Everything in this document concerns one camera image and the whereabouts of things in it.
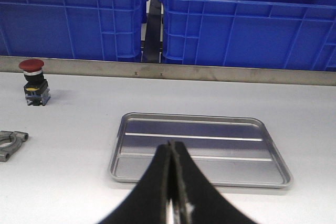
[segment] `white table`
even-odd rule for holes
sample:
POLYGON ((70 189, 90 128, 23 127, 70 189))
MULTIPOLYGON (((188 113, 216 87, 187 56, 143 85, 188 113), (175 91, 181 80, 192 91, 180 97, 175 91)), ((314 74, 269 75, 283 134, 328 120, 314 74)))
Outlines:
POLYGON ((252 117, 293 174, 287 189, 219 188, 260 224, 336 223, 336 88, 45 75, 51 99, 27 106, 23 74, 0 73, 0 130, 29 140, 0 163, 0 223, 93 224, 134 187, 109 168, 129 112, 252 117))

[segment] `plastic crate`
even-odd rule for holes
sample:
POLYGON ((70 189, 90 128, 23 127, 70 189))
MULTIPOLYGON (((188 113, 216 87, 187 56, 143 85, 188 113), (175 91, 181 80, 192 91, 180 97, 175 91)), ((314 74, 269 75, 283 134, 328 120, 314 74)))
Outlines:
POLYGON ((0 55, 139 61, 147 0, 0 0, 0 55))
POLYGON ((336 0, 161 0, 166 63, 336 67, 336 0))

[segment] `metal pipe clamp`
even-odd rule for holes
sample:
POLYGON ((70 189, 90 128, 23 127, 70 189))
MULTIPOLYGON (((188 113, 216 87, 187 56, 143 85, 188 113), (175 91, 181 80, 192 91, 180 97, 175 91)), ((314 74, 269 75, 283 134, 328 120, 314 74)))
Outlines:
POLYGON ((0 162, 6 162, 10 156, 20 149, 22 142, 28 140, 28 133, 19 131, 0 131, 0 162))

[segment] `stainless steel tray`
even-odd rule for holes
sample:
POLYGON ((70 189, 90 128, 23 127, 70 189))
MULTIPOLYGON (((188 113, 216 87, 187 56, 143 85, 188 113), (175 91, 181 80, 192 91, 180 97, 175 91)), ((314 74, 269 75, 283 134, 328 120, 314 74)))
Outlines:
POLYGON ((156 147, 169 140, 184 142, 215 186, 283 188, 292 180, 256 119, 130 113, 122 118, 117 138, 111 172, 119 182, 137 182, 156 147))

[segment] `crate rim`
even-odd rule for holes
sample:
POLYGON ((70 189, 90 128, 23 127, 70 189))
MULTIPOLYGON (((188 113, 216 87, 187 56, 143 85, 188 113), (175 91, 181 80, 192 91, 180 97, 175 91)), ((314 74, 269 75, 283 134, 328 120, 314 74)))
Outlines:
POLYGON ((317 5, 317 4, 299 4, 287 2, 267 2, 267 1, 250 1, 250 0, 174 0, 174 1, 197 1, 197 2, 212 2, 212 3, 234 3, 246 5, 274 5, 274 6, 287 6, 287 7, 310 7, 310 8, 325 8, 336 9, 336 5, 317 5))

